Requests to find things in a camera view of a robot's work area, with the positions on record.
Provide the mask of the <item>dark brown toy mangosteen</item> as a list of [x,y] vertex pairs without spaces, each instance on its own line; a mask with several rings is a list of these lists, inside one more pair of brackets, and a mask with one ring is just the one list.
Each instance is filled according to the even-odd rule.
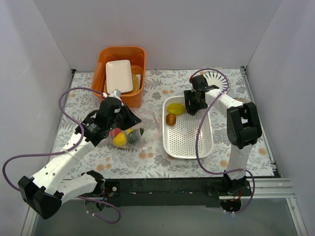
[[191,99],[190,100],[190,109],[191,110],[202,110],[207,107],[207,104],[204,101]]

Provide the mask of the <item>red toy apple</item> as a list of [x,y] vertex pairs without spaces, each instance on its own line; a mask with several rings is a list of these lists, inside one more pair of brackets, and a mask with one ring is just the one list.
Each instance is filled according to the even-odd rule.
[[111,130],[111,131],[109,132],[109,136],[110,136],[112,139],[114,139],[120,132],[121,132],[121,129],[115,128],[115,129],[113,129],[113,130]]

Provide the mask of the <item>clear zip top bag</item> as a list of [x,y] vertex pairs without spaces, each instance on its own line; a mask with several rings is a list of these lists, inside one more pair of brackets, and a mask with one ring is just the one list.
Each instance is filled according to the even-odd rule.
[[[135,115],[139,117],[142,122],[132,127],[132,130],[137,130],[139,135],[139,141],[131,145],[128,142],[123,147],[116,147],[113,144],[113,139],[108,136],[105,140],[105,144],[111,148],[120,149],[139,149],[145,150],[146,146],[157,141],[161,136],[161,123],[158,119],[158,112],[156,111],[139,111],[133,110]],[[127,130],[121,130],[128,137]]]

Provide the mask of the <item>green toy avocado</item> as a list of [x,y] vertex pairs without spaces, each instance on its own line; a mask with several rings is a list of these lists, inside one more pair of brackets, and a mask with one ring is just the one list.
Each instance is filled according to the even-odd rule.
[[131,145],[136,144],[139,141],[139,135],[137,130],[133,130],[128,134],[127,142]]

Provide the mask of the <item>yellow toy mango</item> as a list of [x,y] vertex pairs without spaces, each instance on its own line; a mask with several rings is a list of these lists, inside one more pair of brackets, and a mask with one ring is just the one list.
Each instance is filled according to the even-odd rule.
[[126,145],[126,143],[127,143],[127,138],[123,132],[120,132],[119,134],[117,134],[115,138],[113,139],[113,144],[116,147],[123,147],[124,145]]

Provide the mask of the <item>brown toy kiwi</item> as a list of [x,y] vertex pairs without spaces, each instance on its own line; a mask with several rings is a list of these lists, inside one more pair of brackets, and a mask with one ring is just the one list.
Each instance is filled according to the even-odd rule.
[[176,115],[169,113],[165,118],[165,122],[167,125],[173,126],[176,123]]

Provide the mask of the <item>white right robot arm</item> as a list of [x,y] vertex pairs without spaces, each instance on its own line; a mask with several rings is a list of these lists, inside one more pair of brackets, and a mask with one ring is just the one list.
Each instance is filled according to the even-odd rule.
[[226,116],[227,136],[231,143],[231,152],[227,168],[221,173],[221,190],[227,195],[234,195],[246,185],[249,153],[262,136],[262,128],[256,105],[242,103],[216,85],[209,85],[203,75],[190,78],[191,90],[184,92],[186,111],[195,115],[205,110],[202,121],[214,107]]

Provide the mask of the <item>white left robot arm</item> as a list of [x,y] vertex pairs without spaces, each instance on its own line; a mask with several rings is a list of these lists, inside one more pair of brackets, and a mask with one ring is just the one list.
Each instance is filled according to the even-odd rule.
[[43,219],[48,219],[73,198],[84,194],[101,196],[105,190],[105,179],[101,174],[88,171],[72,180],[64,177],[114,128],[125,131],[140,122],[141,119],[121,99],[108,97],[103,100],[99,109],[90,112],[76,128],[60,155],[31,177],[22,177],[18,181],[24,202]]

